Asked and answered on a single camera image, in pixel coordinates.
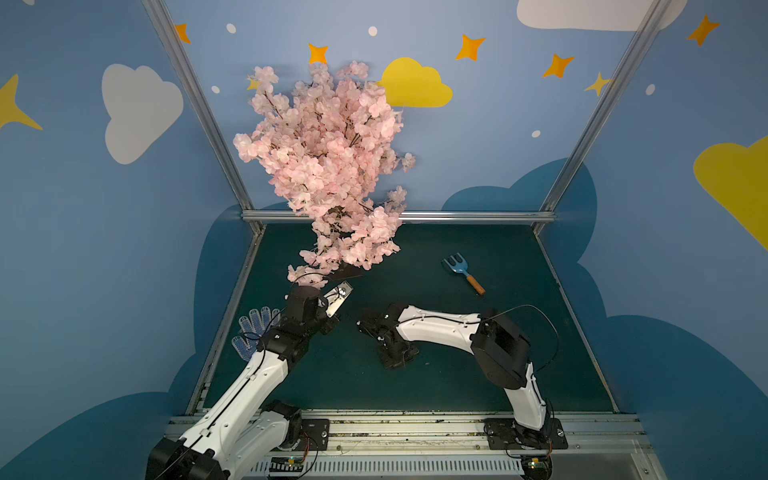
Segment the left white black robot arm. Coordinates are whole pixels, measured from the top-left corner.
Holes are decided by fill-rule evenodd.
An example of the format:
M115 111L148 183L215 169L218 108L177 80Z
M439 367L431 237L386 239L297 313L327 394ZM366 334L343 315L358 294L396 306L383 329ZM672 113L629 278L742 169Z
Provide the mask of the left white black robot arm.
M326 294L299 286L271 321L257 350L211 409L177 440L161 439L149 454L147 479L241 479L266 454L291 448L302 435L301 410L262 404L307 353L312 336L329 333L353 288L343 282Z

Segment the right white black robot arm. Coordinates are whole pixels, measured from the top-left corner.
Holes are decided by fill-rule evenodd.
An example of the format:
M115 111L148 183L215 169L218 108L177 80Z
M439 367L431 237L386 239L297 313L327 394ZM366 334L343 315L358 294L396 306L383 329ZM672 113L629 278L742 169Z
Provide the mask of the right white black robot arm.
M551 413L535 376L530 340L503 314L450 314L392 304L382 314L366 311L357 327L378 342L378 356L387 369L413 360L418 342L471 354L485 377L505 391L515 427L542 434L551 426Z

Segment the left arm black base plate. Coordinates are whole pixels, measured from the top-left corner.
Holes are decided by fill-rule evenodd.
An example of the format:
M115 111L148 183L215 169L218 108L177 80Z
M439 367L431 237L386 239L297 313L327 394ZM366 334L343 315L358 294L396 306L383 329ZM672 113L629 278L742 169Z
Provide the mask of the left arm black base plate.
M330 420L290 420L285 440L278 446L283 451L326 451L330 435Z

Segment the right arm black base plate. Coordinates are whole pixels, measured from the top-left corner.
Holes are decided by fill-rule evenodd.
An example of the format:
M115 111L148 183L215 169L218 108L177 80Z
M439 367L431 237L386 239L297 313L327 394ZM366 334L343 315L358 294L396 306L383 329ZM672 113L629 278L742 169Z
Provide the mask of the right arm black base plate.
M487 418L483 433L491 450L566 450L569 445L562 423L548 418L541 430L524 427L513 418Z

